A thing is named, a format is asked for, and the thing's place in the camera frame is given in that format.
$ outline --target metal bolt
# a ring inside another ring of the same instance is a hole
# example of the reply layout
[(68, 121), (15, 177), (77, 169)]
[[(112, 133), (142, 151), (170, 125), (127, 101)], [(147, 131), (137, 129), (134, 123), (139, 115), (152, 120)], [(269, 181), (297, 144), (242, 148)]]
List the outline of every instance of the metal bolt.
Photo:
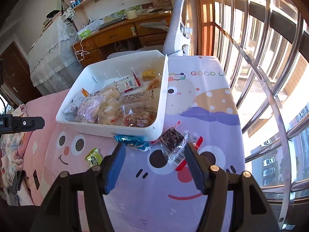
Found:
[(61, 178), (65, 178), (65, 177), (67, 177), (68, 176), (68, 172), (67, 171), (62, 171), (61, 173), (60, 173), (60, 177)]
[(219, 171), (219, 167), (217, 165), (211, 165), (211, 170), (217, 172)]
[(248, 172), (248, 171), (244, 171), (243, 172), (243, 176), (246, 177), (246, 178), (250, 178), (251, 177), (251, 173)]
[(92, 171), (97, 172), (97, 171), (100, 171), (100, 170), (101, 170), (101, 167), (99, 165), (95, 165), (95, 166), (92, 167)]

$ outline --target blue snack wrapper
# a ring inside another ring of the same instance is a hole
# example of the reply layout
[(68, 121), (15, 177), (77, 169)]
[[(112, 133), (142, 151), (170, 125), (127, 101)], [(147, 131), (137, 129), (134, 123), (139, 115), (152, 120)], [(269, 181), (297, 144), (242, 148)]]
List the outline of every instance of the blue snack wrapper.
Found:
[(118, 142), (125, 144), (129, 148), (134, 148), (143, 152), (150, 151), (150, 145), (142, 138), (128, 136), (128, 135), (115, 135), (115, 139)]

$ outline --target cartoon eye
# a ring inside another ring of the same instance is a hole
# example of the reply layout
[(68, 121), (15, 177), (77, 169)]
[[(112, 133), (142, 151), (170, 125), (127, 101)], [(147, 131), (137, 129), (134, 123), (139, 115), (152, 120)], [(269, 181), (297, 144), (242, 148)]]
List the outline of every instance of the cartoon eye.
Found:
[(174, 87), (174, 86), (169, 86), (168, 89), (167, 89), (167, 92), (168, 92), (169, 94), (175, 94), (175, 93), (178, 92), (178, 90), (177, 90), (177, 88)]
[(201, 156), (205, 156), (212, 165), (217, 165), (220, 168), (225, 167), (225, 155), (219, 147), (205, 146), (198, 150)]
[(160, 144), (155, 144), (148, 155), (148, 166), (156, 174), (169, 174), (175, 170), (175, 167), (167, 162), (167, 156), (163, 154)]
[(62, 148), (64, 146), (66, 140), (66, 133), (65, 132), (61, 132), (57, 138), (57, 148)]
[(73, 155), (77, 156), (80, 155), (83, 148), (85, 146), (85, 138), (82, 135), (77, 135), (71, 144), (71, 151)]

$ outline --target cartoon print tablecloth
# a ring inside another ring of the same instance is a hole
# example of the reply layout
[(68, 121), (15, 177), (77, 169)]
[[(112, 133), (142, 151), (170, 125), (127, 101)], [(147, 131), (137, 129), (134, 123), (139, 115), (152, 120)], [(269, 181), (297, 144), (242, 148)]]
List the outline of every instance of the cartoon print tablecloth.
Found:
[[(164, 130), (203, 137), (198, 152), (224, 170), (245, 169), (240, 122), (229, 85), (217, 58), (173, 57), (168, 61), (169, 84)], [(93, 148), (103, 156), (111, 154), (112, 138), (76, 133), (57, 124), (49, 141), (41, 177), (44, 197), (61, 171), (80, 173), (88, 169), (85, 156)], [(88, 231), (83, 195), (78, 195), (82, 230)], [(206, 196), (195, 188), (188, 167), (175, 171), (164, 158), (160, 144), (151, 152), (127, 149), (116, 187), (104, 196), (115, 231), (195, 231)], [(228, 231), (232, 193), (229, 193), (222, 231)]]

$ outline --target red cartoon nose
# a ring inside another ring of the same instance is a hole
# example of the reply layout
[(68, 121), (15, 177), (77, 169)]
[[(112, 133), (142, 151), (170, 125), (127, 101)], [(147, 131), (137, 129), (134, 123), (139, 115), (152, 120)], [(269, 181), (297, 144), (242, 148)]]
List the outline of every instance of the red cartoon nose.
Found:
[(70, 151), (70, 148), (69, 148), (68, 146), (66, 146), (66, 147), (64, 148), (63, 154), (64, 154), (65, 156), (67, 156), (67, 155), (69, 154), (69, 151)]
[(182, 183), (188, 183), (192, 180), (192, 175), (189, 167), (184, 167), (181, 171), (177, 173), (178, 180)]

